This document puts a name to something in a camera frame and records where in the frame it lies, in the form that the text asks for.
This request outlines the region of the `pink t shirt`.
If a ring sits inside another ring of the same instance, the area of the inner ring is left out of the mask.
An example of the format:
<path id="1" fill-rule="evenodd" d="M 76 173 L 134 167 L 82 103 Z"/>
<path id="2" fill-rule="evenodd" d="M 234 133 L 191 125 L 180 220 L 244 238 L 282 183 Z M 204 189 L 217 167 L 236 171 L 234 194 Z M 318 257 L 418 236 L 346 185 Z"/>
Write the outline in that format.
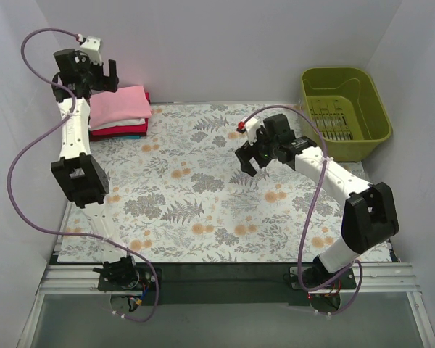
<path id="1" fill-rule="evenodd" d="M 90 108 L 91 128 L 152 116 L 152 108 L 143 86 L 123 87 L 116 92 L 104 91 L 94 94 L 90 99 Z"/>

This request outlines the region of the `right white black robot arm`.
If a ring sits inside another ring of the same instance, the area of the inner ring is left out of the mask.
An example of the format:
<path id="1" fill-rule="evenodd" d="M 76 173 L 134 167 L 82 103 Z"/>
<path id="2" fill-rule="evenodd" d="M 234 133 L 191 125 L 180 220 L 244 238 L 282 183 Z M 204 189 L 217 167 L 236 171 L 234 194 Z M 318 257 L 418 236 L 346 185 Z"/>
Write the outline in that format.
<path id="1" fill-rule="evenodd" d="M 360 255 L 398 233 L 392 189 L 383 182 L 372 184 L 351 174 L 312 139 L 297 138 L 285 115 L 263 122 L 248 117 L 236 130 L 247 137 L 235 152 L 242 172 L 255 176 L 253 162 L 264 168 L 276 160 L 317 181 L 314 197 L 324 190 L 343 208 L 340 237 L 315 257 L 311 267 L 297 273 L 299 287 L 305 291 L 332 287 Z"/>

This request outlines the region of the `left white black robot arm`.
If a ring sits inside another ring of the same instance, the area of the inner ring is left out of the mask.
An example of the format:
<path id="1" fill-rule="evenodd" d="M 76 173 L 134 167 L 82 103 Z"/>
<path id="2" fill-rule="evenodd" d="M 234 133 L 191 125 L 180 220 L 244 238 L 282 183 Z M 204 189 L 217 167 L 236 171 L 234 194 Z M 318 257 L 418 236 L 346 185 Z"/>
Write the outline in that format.
<path id="1" fill-rule="evenodd" d="M 92 234 L 105 241 L 122 244 L 109 214 L 107 195 L 109 179 L 91 154 L 89 118 L 92 91 L 117 90 L 116 63 L 109 61 L 109 75 L 104 75 L 99 49 L 82 45 L 54 53 L 59 68 L 53 77 L 52 91 L 62 116 L 69 120 L 62 127 L 62 148 L 51 171 L 67 199 L 87 217 Z"/>

